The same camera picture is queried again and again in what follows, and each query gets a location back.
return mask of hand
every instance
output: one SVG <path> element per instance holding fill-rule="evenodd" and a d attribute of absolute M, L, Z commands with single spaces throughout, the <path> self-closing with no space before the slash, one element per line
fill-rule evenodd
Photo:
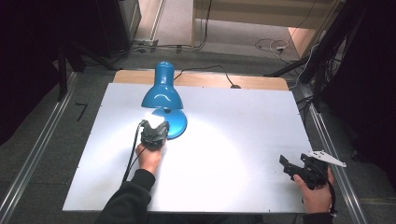
<path fill-rule="evenodd" d="M 143 144 L 139 144 L 135 150 L 136 155 L 139 155 L 139 167 L 145 169 L 155 175 L 157 167 L 160 164 L 163 148 L 146 148 Z"/>
<path fill-rule="evenodd" d="M 330 183 L 333 184 L 334 177 L 330 167 L 327 170 Z M 294 182 L 303 193 L 304 207 L 307 214 L 311 213 L 328 213 L 332 204 L 332 195 L 330 194 L 329 185 L 309 189 L 305 182 L 298 176 L 294 175 Z"/>

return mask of black sleeve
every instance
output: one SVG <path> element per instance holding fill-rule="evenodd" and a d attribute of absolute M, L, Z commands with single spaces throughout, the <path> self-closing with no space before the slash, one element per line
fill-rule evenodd
<path fill-rule="evenodd" d="M 154 182 L 152 173 L 136 170 L 132 180 L 121 184 L 94 223 L 145 223 Z"/>
<path fill-rule="evenodd" d="M 303 215 L 304 224 L 332 224 L 330 213 L 314 213 Z"/>

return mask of tabletop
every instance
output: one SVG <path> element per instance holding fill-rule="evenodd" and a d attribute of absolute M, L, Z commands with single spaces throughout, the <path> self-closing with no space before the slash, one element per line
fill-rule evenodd
<path fill-rule="evenodd" d="M 64 211 L 100 211 L 120 187 L 136 126 L 150 113 L 140 104 L 151 85 L 119 81 L 116 76 L 107 87 Z M 304 211 L 300 191 L 278 162 L 284 155 L 303 165 L 301 153 L 312 149 L 290 91 L 176 89 L 188 126 L 166 142 L 150 212 Z"/>

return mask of black stand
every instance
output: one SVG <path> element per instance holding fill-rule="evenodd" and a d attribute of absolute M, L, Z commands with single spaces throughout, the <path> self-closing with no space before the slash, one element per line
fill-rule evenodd
<path fill-rule="evenodd" d="M 323 36 L 322 40 L 316 47 L 311 49 L 310 56 L 306 56 L 300 61 L 292 63 L 268 76 L 280 77 L 285 73 L 288 73 L 289 71 L 306 64 L 306 68 L 301 73 L 299 80 L 300 82 L 306 84 L 312 79 L 314 75 L 316 75 L 312 102 L 317 111 L 319 111 L 319 94 L 326 75 L 326 62 L 332 57 L 334 51 L 338 50 L 339 45 L 342 43 L 345 37 L 352 33 L 350 28 L 358 28 L 356 26 L 356 13 L 352 11 L 353 9 L 356 10 L 358 4 L 361 4 L 361 2 L 356 0 L 346 1 L 345 6 L 332 23 L 332 26 L 326 35 Z"/>
<path fill-rule="evenodd" d="M 105 68 L 113 71 L 121 70 L 121 68 L 116 68 L 112 64 L 106 62 L 99 56 L 90 52 L 89 50 L 83 48 L 76 42 L 63 42 L 58 47 L 58 64 L 59 64 L 59 96 L 58 101 L 62 101 L 67 93 L 67 72 L 66 72 L 66 59 L 69 61 L 73 68 L 73 71 L 83 73 L 85 70 L 85 63 L 82 61 L 81 54 L 85 54 L 90 58 L 94 59 L 96 62 L 104 66 Z"/>

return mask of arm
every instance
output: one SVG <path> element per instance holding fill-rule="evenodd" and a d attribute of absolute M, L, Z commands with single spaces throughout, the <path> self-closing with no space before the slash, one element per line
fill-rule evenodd
<path fill-rule="evenodd" d="M 334 177 L 332 176 L 330 168 L 328 169 L 328 177 L 329 181 L 333 184 Z M 295 175 L 293 178 L 294 182 L 303 193 L 306 211 L 306 215 L 303 216 L 304 224 L 331 224 L 332 215 L 330 215 L 329 210 L 332 204 L 332 195 L 330 194 L 329 186 L 326 184 L 311 190 L 298 175 Z"/>
<path fill-rule="evenodd" d="M 131 181 L 125 181 L 110 198 L 94 223 L 145 223 L 151 196 L 149 191 L 155 183 L 154 174 L 161 160 L 162 149 L 136 148 L 139 167 Z"/>

